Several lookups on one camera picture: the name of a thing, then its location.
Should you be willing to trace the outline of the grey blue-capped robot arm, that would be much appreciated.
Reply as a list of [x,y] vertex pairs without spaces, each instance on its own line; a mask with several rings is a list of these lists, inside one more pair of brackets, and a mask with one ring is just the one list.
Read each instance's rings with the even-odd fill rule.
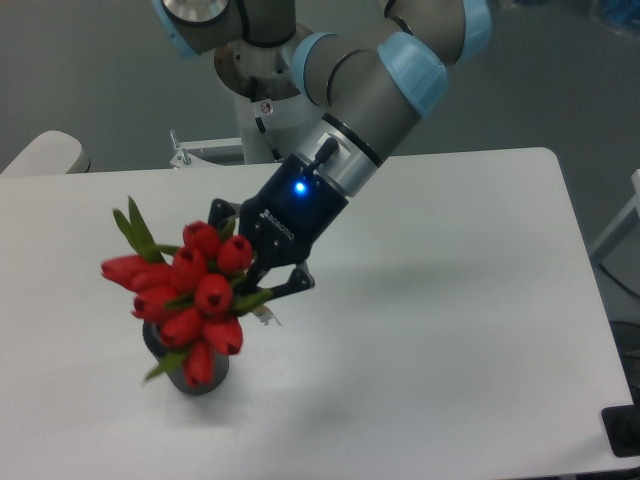
[[383,21],[356,38],[304,35],[291,1],[157,1],[154,10],[186,57],[214,51],[221,80],[237,78],[257,101],[275,68],[321,119],[261,190],[242,204],[215,200],[209,220],[231,219],[257,259],[240,290],[254,293],[276,267],[290,266],[274,297],[314,285],[313,243],[427,117],[448,86],[447,69],[481,52],[491,36],[484,1],[387,1]]

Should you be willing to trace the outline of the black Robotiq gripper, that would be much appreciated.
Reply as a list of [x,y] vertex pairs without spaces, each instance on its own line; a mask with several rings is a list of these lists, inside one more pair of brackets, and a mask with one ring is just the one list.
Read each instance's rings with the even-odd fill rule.
[[[297,156],[289,156],[253,197],[242,205],[224,199],[211,203],[208,224],[220,235],[239,234],[249,240],[258,265],[249,268],[239,286],[241,305],[270,300],[315,287],[304,262],[320,235],[348,205],[348,200]],[[260,281],[276,267],[296,265],[280,284],[261,287]]]

